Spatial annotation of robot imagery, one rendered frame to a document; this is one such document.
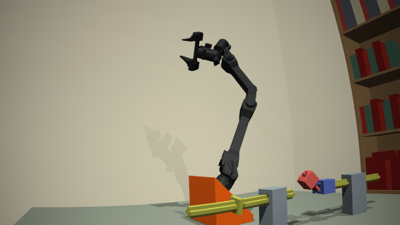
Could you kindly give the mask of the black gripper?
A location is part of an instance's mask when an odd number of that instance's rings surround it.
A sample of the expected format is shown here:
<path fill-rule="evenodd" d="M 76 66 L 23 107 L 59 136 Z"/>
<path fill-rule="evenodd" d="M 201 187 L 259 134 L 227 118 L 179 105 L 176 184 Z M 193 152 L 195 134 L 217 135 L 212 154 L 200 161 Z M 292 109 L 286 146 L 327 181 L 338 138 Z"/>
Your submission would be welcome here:
<path fill-rule="evenodd" d="M 191 38 L 182 39 L 182 40 L 189 41 L 189 42 L 195 41 L 193 59 L 190 59 L 185 56 L 180 56 L 186 62 L 187 66 L 188 66 L 188 70 L 195 71 L 199 68 L 199 64 L 200 64 L 197 61 L 197 58 L 200 58 L 202 60 L 207 60 L 206 55 L 207 55 L 209 48 L 199 46 L 200 41 L 203 40 L 203 33 L 202 32 L 194 32 L 193 35 L 191 36 Z"/>

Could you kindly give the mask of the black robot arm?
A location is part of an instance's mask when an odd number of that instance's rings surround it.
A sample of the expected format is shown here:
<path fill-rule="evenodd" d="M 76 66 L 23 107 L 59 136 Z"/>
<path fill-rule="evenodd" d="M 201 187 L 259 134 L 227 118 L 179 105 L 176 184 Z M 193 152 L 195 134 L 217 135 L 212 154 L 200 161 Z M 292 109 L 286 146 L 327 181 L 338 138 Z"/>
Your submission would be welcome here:
<path fill-rule="evenodd" d="M 246 98 L 243 100 L 239 113 L 239 123 L 235 131 L 230 149 L 224 150 L 218 166 L 220 166 L 220 175 L 217 180 L 228 189 L 234 185 L 238 178 L 238 163 L 239 163 L 239 150 L 243 142 L 248 123 L 253 116 L 257 107 L 256 92 L 257 87 L 252 84 L 249 78 L 240 69 L 238 62 L 233 54 L 230 53 L 231 45 L 225 39 L 220 39 L 214 46 L 214 49 L 209 49 L 206 55 L 208 61 L 214 62 L 214 66 L 221 61 L 221 67 L 227 73 L 230 73 L 238 82 L 241 88 L 246 93 Z M 221 57 L 223 56 L 223 57 Z"/>

